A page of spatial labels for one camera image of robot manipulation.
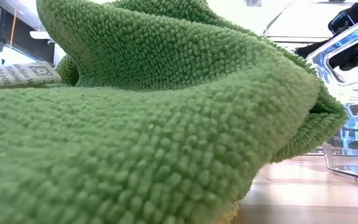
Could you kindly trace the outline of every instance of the care label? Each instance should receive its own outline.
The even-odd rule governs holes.
[[[54,84],[61,76],[48,62],[0,65],[0,88]]]

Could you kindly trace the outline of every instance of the wooden surface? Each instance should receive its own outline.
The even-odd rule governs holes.
[[[358,181],[326,168],[323,156],[264,167],[232,224],[358,224]]]

